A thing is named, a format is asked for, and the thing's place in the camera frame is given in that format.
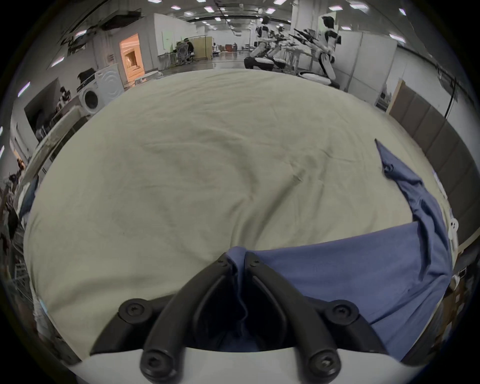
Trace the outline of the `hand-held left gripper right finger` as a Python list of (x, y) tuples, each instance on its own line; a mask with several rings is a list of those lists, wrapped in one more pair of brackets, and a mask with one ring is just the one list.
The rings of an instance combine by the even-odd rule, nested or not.
[(338, 349), (387, 355), (381, 338), (351, 301), (304, 296), (252, 252), (245, 254), (245, 278), (279, 315), (279, 342), (294, 339), (299, 375), (305, 381), (333, 381), (342, 369)]

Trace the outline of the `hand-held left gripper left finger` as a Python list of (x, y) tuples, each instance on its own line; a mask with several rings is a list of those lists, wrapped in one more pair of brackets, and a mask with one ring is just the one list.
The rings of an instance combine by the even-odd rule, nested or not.
[(96, 339), (90, 356), (142, 349), (141, 374), (151, 383), (177, 383), (186, 347), (220, 351), (241, 319), (238, 268), (222, 254), (177, 293), (152, 300), (132, 298)]

